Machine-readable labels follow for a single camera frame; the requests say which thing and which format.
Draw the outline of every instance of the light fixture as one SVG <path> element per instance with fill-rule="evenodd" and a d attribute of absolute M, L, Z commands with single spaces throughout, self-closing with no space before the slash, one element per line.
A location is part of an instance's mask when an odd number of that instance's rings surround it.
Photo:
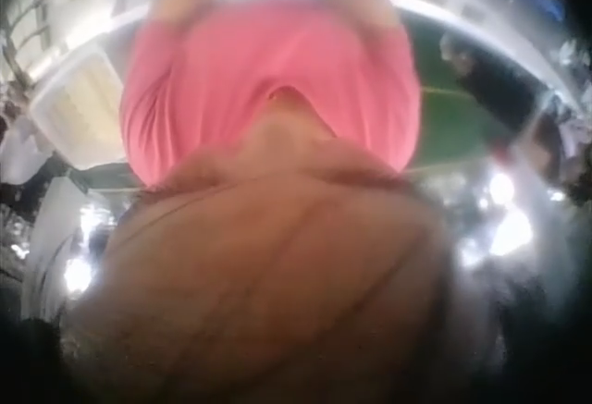
<path fill-rule="evenodd" d="M 27 256 L 29 256 L 29 253 L 30 253 L 29 250 L 22 249 L 17 244 L 12 244 L 10 246 L 10 250 L 12 250 L 21 261 L 24 261 L 27 258 Z"/>
<path fill-rule="evenodd" d="M 567 199 L 567 195 L 559 190 L 549 190 L 549 197 L 553 202 L 564 202 Z"/>
<path fill-rule="evenodd" d="M 515 194 L 514 183 L 505 173 L 496 173 L 489 181 L 489 195 L 496 205 L 508 205 L 513 201 Z"/>
<path fill-rule="evenodd" d="M 465 270 L 474 270 L 486 259 L 483 249 L 475 239 L 464 238 L 457 246 L 461 267 Z"/>
<path fill-rule="evenodd" d="M 64 280 L 70 294 L 84 293 L 93 281 L 93 267 L 84 258 L 70 259 L 66 263 Z"/>
<path fill-rule="evenodd" d="M 489 251 L 494 256 L 507 256 L 531 243 L 534 236 L 526 213 L 513 207 L 499 224 Z"/>

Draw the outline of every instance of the pink shirt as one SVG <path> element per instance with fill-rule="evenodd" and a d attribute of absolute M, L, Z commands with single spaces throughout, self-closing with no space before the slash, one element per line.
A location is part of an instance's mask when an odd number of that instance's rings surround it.
<path fill-rule="evenodd" d="M 363 41 L 328 8 L 264 1 L 220 7 L 189 31 L 157 21 L 142 29 L 122 101 L 131 168 L 158 183 L 200 147 L 240 139 L 286 87 L 337 137 L 395 170 L 413 157 L 420 87 L 404 28 Z"/>

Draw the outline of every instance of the white container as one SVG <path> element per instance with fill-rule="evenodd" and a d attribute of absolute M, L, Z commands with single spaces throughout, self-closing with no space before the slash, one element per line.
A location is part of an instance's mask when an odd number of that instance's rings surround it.
<path fill-rule="evenodd" d="M 87 45 L 70 55 L 34 95 L 32 121 L 74 168 L 122 162 L 123 83 L 106 53 Z"/>

